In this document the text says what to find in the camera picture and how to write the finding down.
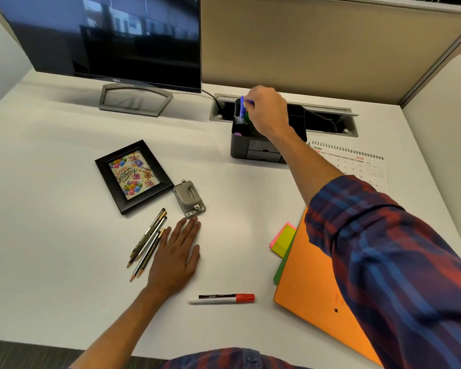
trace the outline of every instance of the desk calendar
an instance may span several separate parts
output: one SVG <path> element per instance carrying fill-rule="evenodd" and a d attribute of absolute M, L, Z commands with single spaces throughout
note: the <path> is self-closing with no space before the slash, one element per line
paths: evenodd
<path fill-rule="evenodd" d="M 382 156 L 319 141 L 311 141 L 308 145 L 345 175 L 354 175 L 377 191 L 388 194 L 389 180 Z"/>

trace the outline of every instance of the whiteboard marker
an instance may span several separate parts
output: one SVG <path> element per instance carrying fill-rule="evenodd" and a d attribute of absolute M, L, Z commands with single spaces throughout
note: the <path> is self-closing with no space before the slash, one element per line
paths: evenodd
<path fill-rule="evenodd" d="M 235 304 L 254 303 L 254 301 L 254 294 L 212 294 L 190 298 L 190 304 Z"/>

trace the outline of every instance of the monitor stand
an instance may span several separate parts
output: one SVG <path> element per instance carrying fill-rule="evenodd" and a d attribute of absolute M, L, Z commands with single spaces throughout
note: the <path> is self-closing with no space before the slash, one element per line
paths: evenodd
<path fill-rule="evenodd" d="M 172 98 L 171 92 L 153 86 L 106 84 L 99 109 L 158 117 Z"/>

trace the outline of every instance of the hand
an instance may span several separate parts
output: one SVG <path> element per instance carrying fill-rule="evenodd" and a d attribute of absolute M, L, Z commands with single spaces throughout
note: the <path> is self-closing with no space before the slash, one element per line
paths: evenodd
<path fill-rule="evenodd" d="M 290 130 L 287 102 L 275 89 L 255 86 L 244 97 L 244 107 L 254 127 L 271 142 Z"/>
<path fill-rule="evenodd" d="M 146 290 L 160 296 L 163 300 L 182 290 L 197 270 L 200 259 L 199 245 L 193 248 L 188 263 L 186 260 L 201 224 L 197 221 L 197 217 L 193 217 L 183 228 L 185 222 L 186 218 L 179 221 L 169 240 L 167 238 L 171 227 L 167 227 L 164 231 L 148 274 Z"/>

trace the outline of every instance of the metal hole punch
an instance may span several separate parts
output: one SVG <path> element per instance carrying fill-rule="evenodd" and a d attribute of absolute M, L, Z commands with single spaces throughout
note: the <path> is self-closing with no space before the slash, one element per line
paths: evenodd
<path fill-rule="evenodd" d="M 197 189 L 191 181 L 182 180 L 181 184 L 173 189 L 184 215 L 190 219 L 206 211 L 202 198 L 198 195 Z"/>

